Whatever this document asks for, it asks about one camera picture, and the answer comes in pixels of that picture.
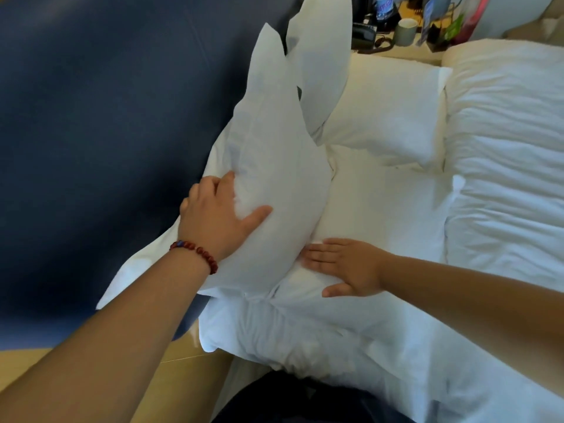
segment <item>dark blue headboard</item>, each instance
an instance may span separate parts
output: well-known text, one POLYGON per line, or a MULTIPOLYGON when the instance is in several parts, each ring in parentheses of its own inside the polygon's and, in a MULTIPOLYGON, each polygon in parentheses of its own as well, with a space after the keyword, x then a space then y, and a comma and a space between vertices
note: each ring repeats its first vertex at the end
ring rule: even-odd
POLYGON ((174 222, 301 1, 0 1, 0 349, 63 340, 174 222))

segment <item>white pillow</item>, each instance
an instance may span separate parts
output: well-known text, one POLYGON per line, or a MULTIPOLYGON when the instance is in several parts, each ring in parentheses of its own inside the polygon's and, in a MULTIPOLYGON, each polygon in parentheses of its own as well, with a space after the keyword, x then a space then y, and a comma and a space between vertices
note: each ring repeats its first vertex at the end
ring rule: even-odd
POLYGON ((368 149, 387 157, 389 165, 441 167, 446 118, 438 112, 451 73, 426 63, 353 54, 349 80, 321 141, 368 149))
POLYGON ((286 34, 288 60, 302 89, 301 106, 313 135, 334 110, 351 56, 351 0, 304 0, 286 34))
MULTIPOLYGON (((213 296, 238 289, 266 295, 292 267, 321 216, 332 172, 325 148, 307 133, 296 80, 280 36, 262 29, 251 57, 247 90, 233 119, 214 145, 205 175, 235 170, 235 211, 240 218, 260 205, 270 217, 219 264, 200 292, 213 296)), ((167 251, 178 220, 165 234, 132 256, 98 303, 103 307, 167 251)))
MULTIPOLYGON (((330 150, 336 174, 314 241, 344 237, 401 256, 444 261, 444 223, 461 177, 380 166, 365 150, 330 150)), ((322 298, 321 291, 337 282, 296 263, 271 300, 289 317, 306 316, 312 324, 325 322, 375 340, 370 353, 385 370, 403 380, 424 380, 428 359, 418 350, 430 338, 426 329, 433 318, 389 293, 322 298)))

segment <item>wooden floor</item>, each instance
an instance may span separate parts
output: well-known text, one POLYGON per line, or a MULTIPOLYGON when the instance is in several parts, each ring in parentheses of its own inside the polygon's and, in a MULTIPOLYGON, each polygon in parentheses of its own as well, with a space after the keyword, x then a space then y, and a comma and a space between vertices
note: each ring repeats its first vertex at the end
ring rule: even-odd
MULTIPOLYGON (((39 361, 49 349, 0 352, 0 390, 39 361)), ((205 353, 197 323, 171 343, 133 418, 134 423, 208 423, 232 356, 205 353)))

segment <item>red beaded bracelet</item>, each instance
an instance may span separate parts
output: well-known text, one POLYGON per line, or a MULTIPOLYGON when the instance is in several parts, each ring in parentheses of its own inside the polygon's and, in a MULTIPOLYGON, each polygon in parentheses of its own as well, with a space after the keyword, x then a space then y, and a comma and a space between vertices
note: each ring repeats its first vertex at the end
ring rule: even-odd
POLYGON ((196 247, 196 244, 193 244, 192 242, 188 242, 186 240, 179 240, 178 242, 174 242, 170 246, 169 251, 174 248, 186 248, 191 251, 195 250, 196 254, 201 255, 202 258, 206 260, 206 262, 210 266, 210 275, 214 275, 215 273, 217 273, 217 269, 218 269, 217 262, 210 255, 210 253, 208 251, 205 251, 201 246, 196 247))

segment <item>white duvet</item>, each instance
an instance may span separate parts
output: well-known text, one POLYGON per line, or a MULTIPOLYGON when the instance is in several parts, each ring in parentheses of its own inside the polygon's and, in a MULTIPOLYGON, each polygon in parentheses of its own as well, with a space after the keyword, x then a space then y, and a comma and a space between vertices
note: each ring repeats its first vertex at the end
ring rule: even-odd
MULTIPOLYGON (((564 49, 480 41, 450 49, 444 63, 454 69, 446 170, 466 179, 446 225, 448 263, 564 291, 564 49)), ((373 335, 278 305, 211 299, 202 345, 369 390, 417 422, 564 421, 564 400, 434 320, 399 344, 420 354, 410 377, 378 355, 373 335)))

